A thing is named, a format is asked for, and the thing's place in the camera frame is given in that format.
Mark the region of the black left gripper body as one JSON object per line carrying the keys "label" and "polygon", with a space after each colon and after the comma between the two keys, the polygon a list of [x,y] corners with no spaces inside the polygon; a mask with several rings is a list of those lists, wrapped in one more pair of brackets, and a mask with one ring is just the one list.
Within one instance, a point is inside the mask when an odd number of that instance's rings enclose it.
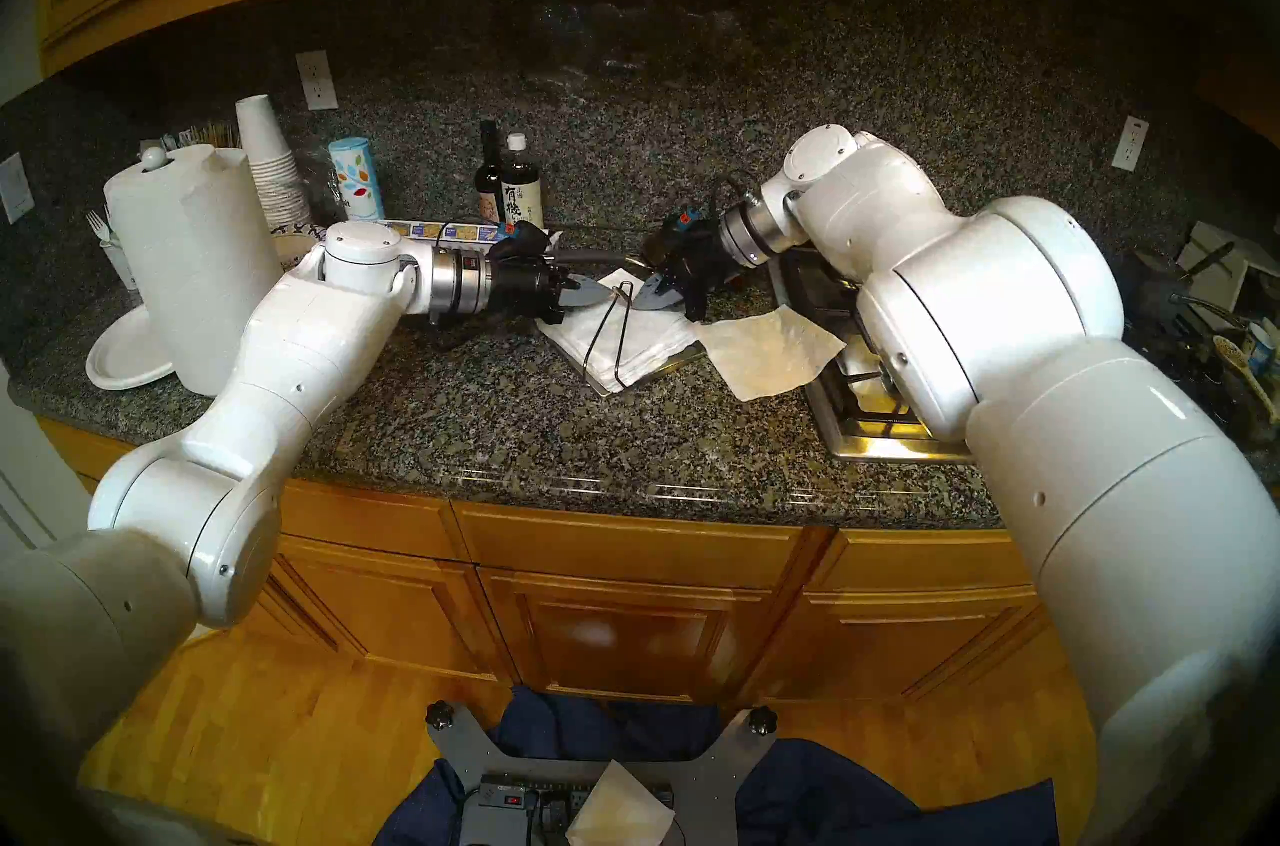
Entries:
{"label": "black left gripper body", "polygon": [[548,325],[563,323],[561,293],[571,285],[570,273],[535,253],[489,260],[490,291],[486,308]]}

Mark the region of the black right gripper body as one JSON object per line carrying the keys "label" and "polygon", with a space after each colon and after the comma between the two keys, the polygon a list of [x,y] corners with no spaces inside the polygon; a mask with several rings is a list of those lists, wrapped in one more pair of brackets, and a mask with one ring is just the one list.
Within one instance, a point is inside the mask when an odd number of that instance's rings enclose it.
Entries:
{"label": "black right gripper body", "polygon": [[684,294],[684,314],[690,323],[707,319],[709,294],[741,274],[740,262],[727,253],[719,239],[684,239],[667,253],[660,271],[684,267],[689,287]]}

